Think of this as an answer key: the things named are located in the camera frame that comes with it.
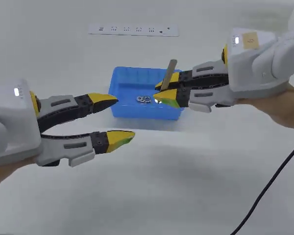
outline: power strip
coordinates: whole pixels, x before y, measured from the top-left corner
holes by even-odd
[[[178,27],[176,25],[130,25],[118,23],[92,24],[89,26],[88,33],[158,37],[179,36]]]

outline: blue plastic box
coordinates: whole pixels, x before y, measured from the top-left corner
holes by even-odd
[[[161,82],[166,69],[145,69],[116,67],[113,70],[109,94],[118,98],[118,103],[111,106],[116,118],[149,118],[178,120],[184,108],[173,108],[156,103],[153,95],[157,93],[155,85]],[[137,97],[148,95],[151,103],[140,103]]]

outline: white table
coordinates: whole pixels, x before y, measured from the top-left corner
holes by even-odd
[[[248,2],[0,0],[0,82],[24,77],[39,97],[106,93],[116,66],[165,68],[176,58],[188,70],[219,59],[234,26],[286,29],[293,2]],[[88,35],[98,22],[176,23],[181,35]],[[294,148],[294,130],[248,106],[186,110],[177,122],[115,119],[105,110],[49,133],[108,129],[136,129],[136,137],[75,168],[33,165],[8,178],[0,233],[230,234]],[[294,235],[294,160],[240,234]]]

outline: led light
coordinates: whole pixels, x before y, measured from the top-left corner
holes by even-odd
[[[18,88],[14,88],[14,95],[15,96],[20,96],[20,92]]]

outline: white robotic arm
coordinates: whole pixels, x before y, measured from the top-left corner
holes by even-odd
[[[209,113],[213,105],[228,107],[241,98],[282,93],[293,74],[294,31],[278,38],[272,32],[235,28],[221,60],[172,74],[168,88],[154,98],[173,107]]]
[[[91,132],[73,136],[43,133],[53,126],[100,112],[118,100],[108,94],[59,95],[39,100],[25,80],[0,86],[0,165],[37,156],[40,166],[70,166],[109,153],[135,136],[130,131]]]

